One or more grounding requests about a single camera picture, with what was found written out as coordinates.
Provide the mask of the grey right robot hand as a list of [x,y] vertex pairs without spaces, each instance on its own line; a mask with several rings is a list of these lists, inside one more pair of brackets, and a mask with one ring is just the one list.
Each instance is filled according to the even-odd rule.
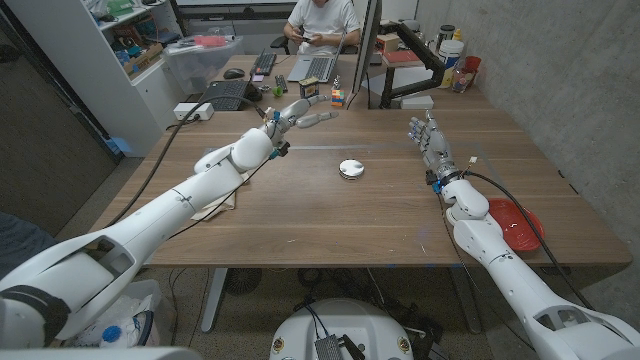
[[427,183],[444,187],[459,178],[460,170],[454,163],[450,145],[440,131],[435,117],[429,110],[425,112],[425,116],[425,120],[411,118],[408,136],[418,145],[428,168]]

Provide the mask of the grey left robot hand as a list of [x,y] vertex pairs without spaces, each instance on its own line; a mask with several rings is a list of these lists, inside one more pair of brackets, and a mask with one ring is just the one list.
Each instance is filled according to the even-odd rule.
[[337,111],[307,115],[307,111],[315,104],[329,101],[326,95],[315,95],[309,98],[299,99],[279,111],[279,118],[269,120],[261,129],[271,139],[274,147],[279,147],[284,142],[284,134],[292,127],[301,129],[313,127],[320,122],[339,116]]

